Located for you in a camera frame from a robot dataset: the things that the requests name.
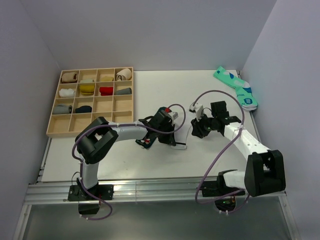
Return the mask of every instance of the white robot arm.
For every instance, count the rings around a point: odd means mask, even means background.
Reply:
[[[190,107],[196,115],[191,121],[193,136],[202,139],[211,131],[218,131],[232,141],[242,129],[240,137],[233,144],[247,160],[246,169],[220,172],[217,181],[219,187],[224,188],[222,192],[228,192],[228,188],[244,189],[256,197],[286,188],[284,161],[280,151],[264,146],[241,125],[236,116],[229,116],[225,101],[211,103],[212,117],[207,117],[203,109],[199,103]]]

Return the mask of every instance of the sock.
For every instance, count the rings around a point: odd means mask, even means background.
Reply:
[[[246,111],[255,110],[258,106],[256,99],[252,96],[252,90],[248,82],[236,77],[220,66],[213,74],[215,78],[235,89],[236,98]]]

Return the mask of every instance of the gray sock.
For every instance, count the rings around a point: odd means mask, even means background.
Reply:
[[[65,104],[58,104],[55,106],[52,110],[52,114],[70,114],[72,112],[72,106],[71,105],[65,105]]]

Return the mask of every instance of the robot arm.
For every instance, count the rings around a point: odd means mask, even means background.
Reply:
[[[176,112],[160,110],[154,116],[149,117],[149,121],[141,119],[131,123],[131,125],[134,124],[134,126],[103,127],[86,134],[77,145],[77,151],[83,161],[82,177],[84,187],[89,191],[90,189],[96,188],[98,184],[97,174],[99,162],[107,155],[112,145],[116,142],[130,139],[143,140],[146,138],[159,138],[159,141],[162,143],[172,144],[172,141],[174,141],[173,135],[163,136],[164,134],[137,125],[146,125],[159,131],[170,132],[175,129],[174,120],[177,117],[178,114]],[[96,126],[119,124],[125,125],[125,123],[107,122],[103,117],[98,117],[83,130],[75,140],[87,130]]]
[[[193,109],[196,118],[191,121],[192,135],[206,137],[211,131],[218,131],[232,141],[247,160],[245,171],[228,170],[217,177],[221,192],[228,188],[246,189],[252,197],[283,191],[286,188],[283,156],[278,150],[270,150],[252,136],[236,116],[229,116],[225,101],[211,103],[212,117],[203,114],[203,106],[196,104]]]

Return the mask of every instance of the purple cable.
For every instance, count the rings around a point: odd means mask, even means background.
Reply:
[[[83,190],[84,190],[90,197],[92,197],[92,198],[94,198],[94,199],[96,199],[96,200],[104,203],[105,205],[107,205],[107,206],[110,208],[110,212],[109,212],[107,215],[103,216],[103,217],[86,217],[86,216],[81,215],[82,218],[87,219],[87,220],[93,220],[93,221],[106,219],[107,217],[109,217],[109,216],[112,214],[113,208],[112,208],[112,206],[110,205],[110,203],[108,203],[108,202],[100,199],[99,197],[91,194],[91,193],[86,189],[86,187],[85,187],[85,185],[84,185],[84,182],[83,182],[83,180],[82,180],[84,163],[83,163],[83,161],[82,161],[81,158],[79,158],[79,157],[77,157],[77,156],[75,155],[76,147],[77,147],[77,145],[79,144],[79,142],[81,141],[81,139],[83,139],[85,135],[93,132],[93,131],[96,130],[96,129],[101,129],[101,128],[117,128],[117,127],[133,127],[133,126],[134,126],[134,127],[142,127],[142,128],[145,128],[145,129],[149,129],[149,130],[152,130],[152,131],[154,131],[154,132],[156,132],[156,133],[159,133],[159,134],[173,134],[173,133],[177,132],[180,128],[182,128],[182,126],[185,124],[186,117],[187,117],[186,110],[185,110],[185,108],[184,108],[182,105],[180,105],[180,104],[178,104],[178,103],[175,103],[175,104],[171,104],[168,108],[171,108],[171,107],[173,107],[173,106],[178,106],[178,107],[182,108],[183,114],[184,114],[182,124],[181,124],[177,129],[175,129],[175,130],[173,130],[173,131],[159,131],[159,130],[154,129],[154,128],[152,128],[152,127],[145,126],[145,125],[143,125],[143,124],[135,124],[135,123],[124,123],[124,124],[119,124],[119,125],[116,125],[116,124],[106,124],[106,125],[95,126],[95,127],[92,127],[92,128],[90,128],[90,129],[88,129],[87,131],[85,131],[85,132],[75,141],[75,143],[74,143],[74,145],[73,145],[73,147],[72,147],[72,152],[71,152],[71,154],[72,154],[72,157],[73,157],[74,159],[77,159],[77,160],[79,160],[79,161],[81,162],[81,163],[80,163],[80,183],[81,183],[81,186],[82,186]]]
[[[245,112],[243,110],[243,108],[241,107],[240,103],[238,102],[238,100],[233,97],[232,95],[230,95],[229,93],[225,92],[225,91],[221,91],[221,90],[209,90],[209,91],[205,91],[204,93],[202,93],[200,96],[197,97],[197,99],[194,101],[194,103],[192,104],[192,106],[194,106],[197,101],[205,94],[208,94],[208,93],[222,93],[222,94],[225,94],[227,96],[229,96],[230,98],[232,98],[236,104],[238,104],[240,110],[241,110],[241,113],[242,113],[242,120],[241,120],[241,125],[243,126],[244,123],[245,123]],[[216,164],[216,162],[219,160],[219,158],[221,157],[221,155],[240,137],[241,133],[242,133],[242,130],[243,128],[241,127],[239,129],[239,132],[238,134],[235,136],[235,138],[230,141],[220,152],[219,154],[215,157],[215,159],[213,160],[213,162],[211,163],[211,165],[209,166],[209,168],[207,169],[207,171],[205,172],[204,176],[202,177],[200,183],[198,184],[197,188],[196,188],[196,192],[195,192],[195,196],[194,196],[194,199],[195,199],[195,202],[197,204],[210,204],[210,203],[214,203],[215,201],[217,200],[220,200],[220,199],[223,199],[225,197],[228,197],[228,196],[232,196],[232,195],[235,195],[239,192],[241,192],[242,190],[239,189],[239,190],[236,190],[236,191],[233,191],[231,193],[228,193],[228,194],[225,194],[223,196],[219,196],[219,197],[216,197],[214,199],[211,199],[211,200],[208,200],[208,201],[199,201],[198,200],[198,195],[199,195],[199,191],[200,191],[200,188],[202,186],[202,184],[204,183],[205,179],[207,178],[208,174],[210,173],[211,169],[214,167],[214,165]],[[250,195],[247,196],[247,198],[244,200],[244,202],[242,203],[242,205],[240,207],[238,207],[237,209],[234,209],[232,211],[230,211],[229,213],[234,213],[236,212],[237,210],[239,210],[240,208],[242,208],[245,203],[248,201]]]

